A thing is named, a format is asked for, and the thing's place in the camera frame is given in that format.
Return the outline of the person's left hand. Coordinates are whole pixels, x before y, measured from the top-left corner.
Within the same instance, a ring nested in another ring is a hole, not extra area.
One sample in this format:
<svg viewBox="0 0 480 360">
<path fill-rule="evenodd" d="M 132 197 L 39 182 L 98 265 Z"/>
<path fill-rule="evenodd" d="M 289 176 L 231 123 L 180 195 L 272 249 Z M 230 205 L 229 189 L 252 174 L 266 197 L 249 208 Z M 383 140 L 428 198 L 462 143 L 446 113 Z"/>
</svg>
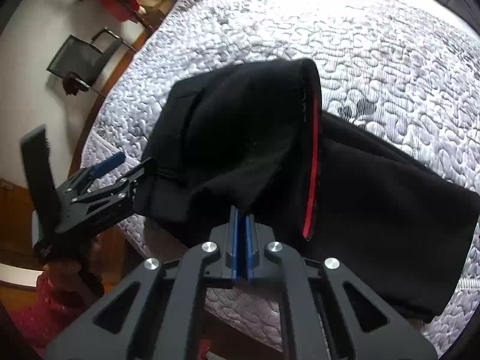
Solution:
<svg viewBox="0 0 480 360">
<path fill-rule="evenodd" d="M 91 241 L 84 252 L 84 263 L 60 259 L 43 267 L 53 289 L 76 292 L 85 300 L 93 302 L 104 294 L 100 262 L 101 246 L 97 238 Z"/>
</svg>

